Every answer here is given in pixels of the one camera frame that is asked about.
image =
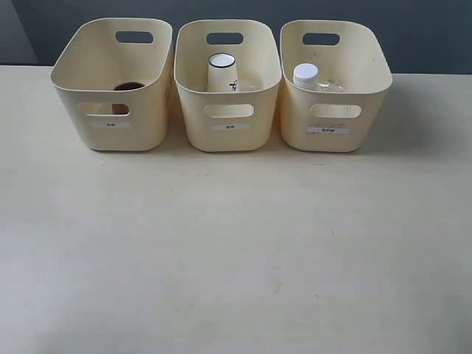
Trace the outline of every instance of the white paper cup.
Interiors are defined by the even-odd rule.
[[[208,92],[239,92],[236,59],[228,53],[217,53],[208,59]]]

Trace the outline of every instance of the brown cup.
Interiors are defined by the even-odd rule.
[[[136,83],[136,82],[129,82],[129,83],[121,83],[117,87],[114,88],[115,91],[131,91],[131,90],[137,90],[140,89],[141,87],[144,87],[145,85],[142,83]],[[113,114],[128,114],[130,112],[130,109],[127,105],[123,105],[121,103],[114,103],[111,105],[111,111]]]

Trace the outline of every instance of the cream plastic bin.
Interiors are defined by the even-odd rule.
[[[209,44],[212,34],[241,34],[240,44]],[[209,56],[235,56],[240,92],[206,92]],[[271,132],[282,78],[272,31],[250,20],[202,20],[183,26],[176,45],[175,79],[190,143],[203,151],[263,146]]]
[[[126,35],[137,36],[138,43],[120,40]],[[165,138],[172,64],[168,23],[101,18],[75,33],[51,80],[85,145],[94,150],[143,151]],[[114,91],[129,82],[144,86]]]
[[[305,45],[307,34],[338,35],[336,45]],[[372,31],[344,21],[300,20],[280,33],[284,74],[281,126],[283,139],[308,151],[348,152],[364,141],[392,84],[392,74]],[[294,68],[319,67],[320,82],[334,82],[344,92],[297,87]]]

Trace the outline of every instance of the gray wall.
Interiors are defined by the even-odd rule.
[[[201,18],[252,18],[280,27],[297,18],[356,21],[378,36],[394,72],[472,73],[471,0],[13,0],[38,56],[51,65],[77,28],[105,16],[182,24]]]
[[[11,0],[0,0],[0,63],[37,63]]]

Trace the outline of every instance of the table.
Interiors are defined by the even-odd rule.
[[[97,153],[50,71],[0,67],[1,353],[472,352],[472,77],[354,153]]]

